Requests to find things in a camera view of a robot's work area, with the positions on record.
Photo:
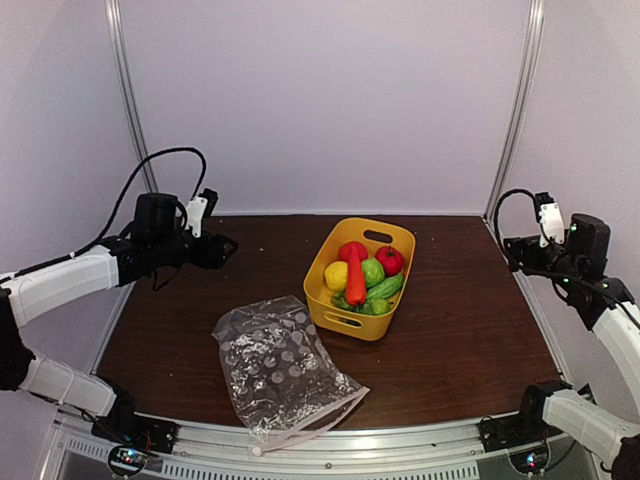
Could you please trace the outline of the red toy tomato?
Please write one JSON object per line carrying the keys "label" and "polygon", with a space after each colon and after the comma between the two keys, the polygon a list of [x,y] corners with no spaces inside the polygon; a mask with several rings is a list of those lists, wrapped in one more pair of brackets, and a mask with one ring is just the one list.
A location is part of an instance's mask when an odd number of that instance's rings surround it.
{"label": "red toy tomato", "polygon": [[397,249],[390,245],[380,247],[375,258],[382,265],[387,277],[395,276],[403,271],[404,258]]}

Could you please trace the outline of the yellow toy lemon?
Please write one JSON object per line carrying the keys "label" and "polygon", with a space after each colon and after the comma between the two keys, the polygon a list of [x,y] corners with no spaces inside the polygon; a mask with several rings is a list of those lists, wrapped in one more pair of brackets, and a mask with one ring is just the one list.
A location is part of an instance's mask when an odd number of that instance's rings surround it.
{"label": "yellow toy lemon", "polygon": [[340,292],[348,283],[348,264],[345,261],[334,261],[324,270],[324,280],[329,290]]}

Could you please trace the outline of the green toy bitter gourd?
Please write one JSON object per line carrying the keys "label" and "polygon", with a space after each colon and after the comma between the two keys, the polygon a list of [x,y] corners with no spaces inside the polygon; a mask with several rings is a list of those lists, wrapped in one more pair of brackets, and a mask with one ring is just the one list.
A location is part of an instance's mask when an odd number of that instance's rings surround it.
{"label": "green toy bitter gourd", "polygon": [[404,275],[398,273],[394,276],[385,278],[379,284],[369,288],[367,290],[368,300],[387,300],[400,292],[404,286]]}

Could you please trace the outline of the orange toy carrot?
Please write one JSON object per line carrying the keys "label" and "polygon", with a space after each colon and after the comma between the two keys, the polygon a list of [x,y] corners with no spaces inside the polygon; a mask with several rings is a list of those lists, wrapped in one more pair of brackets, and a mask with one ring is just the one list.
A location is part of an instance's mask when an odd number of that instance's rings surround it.
{"label": "orange toy carrot", "polygon": [[348,264],[348,283],[346,286],[346,298],[351,305],[363,304],[366,301],[366,285],[364,273],[361,268],[356,251],[353,251]]}

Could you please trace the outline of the green toy grape bunch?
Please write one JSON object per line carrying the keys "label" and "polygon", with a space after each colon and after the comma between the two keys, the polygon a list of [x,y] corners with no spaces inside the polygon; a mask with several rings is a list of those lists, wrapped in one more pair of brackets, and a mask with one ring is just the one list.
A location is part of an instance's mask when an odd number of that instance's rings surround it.
{"label": "green toy grape bunch", "polygon": [[339,308],[341,310],[351,311],[351,312],[356,310],[356,307],[354,305],[351,305],[347,301],[345,291],[335,292],[334,295],[332,296],[331,301],[334,307]]}

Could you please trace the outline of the aluminium frame post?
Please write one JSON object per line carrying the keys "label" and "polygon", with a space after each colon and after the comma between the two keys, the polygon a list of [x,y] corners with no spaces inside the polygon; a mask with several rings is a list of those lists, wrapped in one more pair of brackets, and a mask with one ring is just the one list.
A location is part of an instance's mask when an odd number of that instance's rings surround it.
{"label": "aluminium frame post", "polygon": [[529,2],[521,65],[498,168],[484,212],[484,220],[486,222],[489,222],[489,220],[493,218],[494,208],[497,206],[498,199],[504,189],[509,170],[515,158],[515,152],[524,124],[527,103],[538,64],[544,29],[544,7],[545,2],[543,0],[531,0]]}
{"label": "aluminium frame post", "polygon": [[114,53],[116,75],[124,103],[125,118],[129,127],[134,152],[139,163],[149,154],[129,65],[120,2],[104,2],[111,45]]}

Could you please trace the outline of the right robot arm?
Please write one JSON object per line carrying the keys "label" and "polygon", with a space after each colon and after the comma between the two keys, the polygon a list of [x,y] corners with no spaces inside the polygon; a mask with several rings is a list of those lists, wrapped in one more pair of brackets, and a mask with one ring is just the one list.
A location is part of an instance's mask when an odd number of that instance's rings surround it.
{"label": "right robot arm", "polygon": [[[639,396],[639,308],[618,278],[605,274],[611,230],[602,220],[575,213],[563,243],[512,237],[502,246],[512,271],[550,280],[563,290],[586,330],[607,349],[634,398]],[[529,386],[512,430],[535,440],[556,428],[596,455],[614,479],[639,476],[639,426],[585,400],[561,381]]]}

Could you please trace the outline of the clear zip top bag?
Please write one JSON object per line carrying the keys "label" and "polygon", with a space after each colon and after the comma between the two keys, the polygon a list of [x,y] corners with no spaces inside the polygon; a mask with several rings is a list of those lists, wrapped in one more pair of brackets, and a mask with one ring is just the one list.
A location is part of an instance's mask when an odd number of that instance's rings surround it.
{"label": "clear zip top bag", "polygon": [[217,321],[212,336],[253,456],[324,434],[369,393],[336,367],[308,308],[294,296],[237,307]]}

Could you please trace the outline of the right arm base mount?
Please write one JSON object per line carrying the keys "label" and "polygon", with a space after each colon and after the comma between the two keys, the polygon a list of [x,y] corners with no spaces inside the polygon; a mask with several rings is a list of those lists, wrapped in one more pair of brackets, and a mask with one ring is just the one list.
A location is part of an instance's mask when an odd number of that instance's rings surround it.
{"label": "right arm base mount", "polygon": [[482,417],[477,428],[484,451],[508,450],[511,466],[528,478],[543,476],[555,469],[574,450],[576,441],[553,460],[549,439],[559,435],[560,430],[542,420],[544,402],[556,392],[572,389],[562,380],[530,385],[523,394],[517,413],[500,418]]}

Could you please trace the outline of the green toy guava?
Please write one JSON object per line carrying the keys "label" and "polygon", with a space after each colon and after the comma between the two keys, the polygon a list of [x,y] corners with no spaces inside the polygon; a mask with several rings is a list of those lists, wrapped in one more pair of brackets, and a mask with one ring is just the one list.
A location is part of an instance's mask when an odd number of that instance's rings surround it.
{"label": "green toy guava", "polygon": [[371,314],[386,315],[392,310],[392,304],[387,299],[375,298],[370,300]]}

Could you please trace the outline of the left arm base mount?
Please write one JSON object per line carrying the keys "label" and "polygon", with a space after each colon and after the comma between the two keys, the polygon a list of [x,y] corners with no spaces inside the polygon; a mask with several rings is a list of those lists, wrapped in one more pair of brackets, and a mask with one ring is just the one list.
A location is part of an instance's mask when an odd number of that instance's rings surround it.
{"label": "left arm base mount", "polygon": [[107,455],[107,467],[118,479],[130,479],[159,453],[173,452],[178,425],[137,414],[133,396],[113,382],[109,385],[116,395],[109,413],[95,416],[82,412],[82,417],[92,424],[94,436],[115,443]]}

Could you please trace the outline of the green toy apple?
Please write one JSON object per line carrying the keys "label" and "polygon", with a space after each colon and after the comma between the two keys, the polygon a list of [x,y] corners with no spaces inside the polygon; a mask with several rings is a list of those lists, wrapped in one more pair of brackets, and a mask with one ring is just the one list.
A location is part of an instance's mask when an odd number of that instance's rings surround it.
{"label": "green toy apple", "polygon": [[386,273],[382,264],[376,258],[368,258],[361,262],[361,268],[364,273],[365,285],[372,288],[386,278]]}

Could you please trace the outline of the front aluminium rail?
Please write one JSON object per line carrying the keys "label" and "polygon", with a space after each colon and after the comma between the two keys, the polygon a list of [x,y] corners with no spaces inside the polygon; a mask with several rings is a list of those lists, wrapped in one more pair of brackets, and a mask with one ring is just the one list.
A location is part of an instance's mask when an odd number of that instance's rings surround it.
{"label": "front aluminium rail", "polygon": [[[480,419],[414,427],[334,430],[262,456],[249,453],[244,428],[174,420],[174,449],[132,479],[611,479],[600,461],[566,435],[547,440],[542,475],[511,463],[516,449],[486,452]],[[35,479],[120,479],[107,465],[115,442],[94,437],[81,416],[60,409]]]}

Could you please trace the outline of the green toy leaf vegetable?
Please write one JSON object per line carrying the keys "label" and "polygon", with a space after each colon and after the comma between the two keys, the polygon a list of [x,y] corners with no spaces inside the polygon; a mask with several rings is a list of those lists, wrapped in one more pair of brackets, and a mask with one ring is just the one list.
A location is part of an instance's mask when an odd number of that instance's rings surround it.
{"label": "green toy leaf vegetable", "polygon": [[376,314],[372,300],[366,300],[363,304],[351,306],[350,311],[357,314],[369,315],[369,316],[373,316]]}

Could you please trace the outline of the left aluminium frame post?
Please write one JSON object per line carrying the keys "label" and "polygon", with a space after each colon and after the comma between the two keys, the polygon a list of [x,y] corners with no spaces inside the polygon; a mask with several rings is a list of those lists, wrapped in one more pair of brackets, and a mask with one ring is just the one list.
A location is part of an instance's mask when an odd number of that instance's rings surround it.
{"label": "left aluminium frame post", "polygon": [[129,127],[134,152],[139,163],[149,154],[129,65],[120,2],[104,2],[111,45],[114,53],[116,75],[124,103],[125,118]]}

